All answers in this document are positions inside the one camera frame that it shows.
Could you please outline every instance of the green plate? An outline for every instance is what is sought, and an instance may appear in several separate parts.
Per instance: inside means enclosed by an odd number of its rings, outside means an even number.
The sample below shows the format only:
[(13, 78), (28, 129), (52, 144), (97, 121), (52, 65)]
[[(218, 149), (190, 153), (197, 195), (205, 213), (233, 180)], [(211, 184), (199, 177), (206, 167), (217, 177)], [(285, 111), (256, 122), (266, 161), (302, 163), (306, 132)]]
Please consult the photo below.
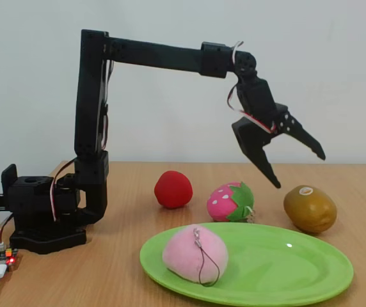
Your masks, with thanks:
[(231, 306), (314, 304), (335, 297), (352, 281), (348, 258), (309, 235), (259, 224), (201, 225), (225, 241), (229, 254), (227, 269), (213, 287), (186, 281), (163, 264), (167, 241), (182, 227), (159, 233), (143, 245), (140, 262), (145, 272), (174, 292)]

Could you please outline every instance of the pink stuffed toy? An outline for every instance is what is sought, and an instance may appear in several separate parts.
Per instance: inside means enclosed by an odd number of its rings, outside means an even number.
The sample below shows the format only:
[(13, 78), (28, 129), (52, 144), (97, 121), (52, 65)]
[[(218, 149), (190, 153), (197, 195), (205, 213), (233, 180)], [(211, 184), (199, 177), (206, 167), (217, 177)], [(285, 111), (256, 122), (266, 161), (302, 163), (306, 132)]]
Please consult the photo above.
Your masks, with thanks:
[(227, 267), (228, 251), (221, 238), (209, 229), (200, 225), (189, 225), (177, 232), (163, 250), (163, 262), (169, 270), (180, 277), (199, 283), (200, 268), (203, 263), (202, 251), (196, 245), (194, 230), (197, 228), (202, 249), (215, 264), (204, 255), (204, 265), (200, 279), (203, 283), (213, 283), (222, 277)]
[(216, 222), (253, 222), (253, 193), (244, 182), (224, 184), (207, 200), (207, 211)]

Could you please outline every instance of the red ball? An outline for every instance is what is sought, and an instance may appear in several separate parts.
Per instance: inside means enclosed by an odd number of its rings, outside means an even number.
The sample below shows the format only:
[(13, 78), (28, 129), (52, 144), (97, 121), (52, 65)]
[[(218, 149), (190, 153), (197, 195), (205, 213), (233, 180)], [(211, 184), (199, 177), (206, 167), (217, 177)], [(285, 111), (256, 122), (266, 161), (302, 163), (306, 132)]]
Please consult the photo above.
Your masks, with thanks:
[(189, 179), (178, 171), (167, 171), (155, 185), (157, 201), (168, 209), (183, 207), (193, 197)]

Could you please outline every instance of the black robotic arm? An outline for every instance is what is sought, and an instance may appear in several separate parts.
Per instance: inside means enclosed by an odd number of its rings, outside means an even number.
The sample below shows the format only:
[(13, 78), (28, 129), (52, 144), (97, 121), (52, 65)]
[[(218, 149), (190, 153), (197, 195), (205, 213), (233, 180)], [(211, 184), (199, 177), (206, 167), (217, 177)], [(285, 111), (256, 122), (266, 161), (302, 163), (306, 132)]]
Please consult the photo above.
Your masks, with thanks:
[[(243, 117), (232, 124), (243, 154), (277, 188), (280, 183), (263, 147), (286, 133), (310, 147), (321, 159), (321, 145), (301, 126), (284, 105), (274, 102), (267, 81), (257, 77), (255, 58), (226, 45), (207, 43), (187, 49), (111, 38), (109, 33), (82, 30), (76, 129), (73, 161), (75, 173), (60, 178), (18, 177), (14, 164), (1, 175), (0, 210), (14, 215), (14, 248), (50, 253), (86, 242), (84, 225), (96, 223), (107, 206), (109, 173), (107, 138), (107, 82), (114, 62), (196, 72), (207, 77), (238, 77), (237, 96)], [(79, 208), (79, 191), (86, 193), (86, 206)], [(54, 198), (54, 214), (51, 212)]]

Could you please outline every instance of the table surface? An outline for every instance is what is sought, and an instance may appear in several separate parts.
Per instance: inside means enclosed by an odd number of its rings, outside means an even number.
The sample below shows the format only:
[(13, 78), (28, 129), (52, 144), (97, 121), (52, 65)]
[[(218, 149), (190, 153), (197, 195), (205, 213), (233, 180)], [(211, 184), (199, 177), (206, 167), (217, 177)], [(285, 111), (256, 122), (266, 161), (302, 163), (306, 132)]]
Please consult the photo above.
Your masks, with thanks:
[[(366, 306), (366, 165), (275, 164), (281, 189), (252, 164), (112, 162), (109, 168), (106, 214), (87, 227), (88, 242), (50, 255), (21, 250), (17, 268), (0, 281), (0, 306), (217, 306), (154, 283), (139, 264), (139, 251), (159, 232), (211, 221), (205, 202), (231, 181), (244, 181), (253, 190), (257, 223), (292, 230), (283, 210), (285, 194), (301, 184), (326, 191), (337, 204), (338, 219), (319, 238), (349, 257), (355, 276), (343, 294), (313, 306)], [(155, 183), (169, 169), (192, 182), (193, 199), (185, 208), (167, 210), (156, 201)], [(3, 237), (12, 231), (9, 222)]]

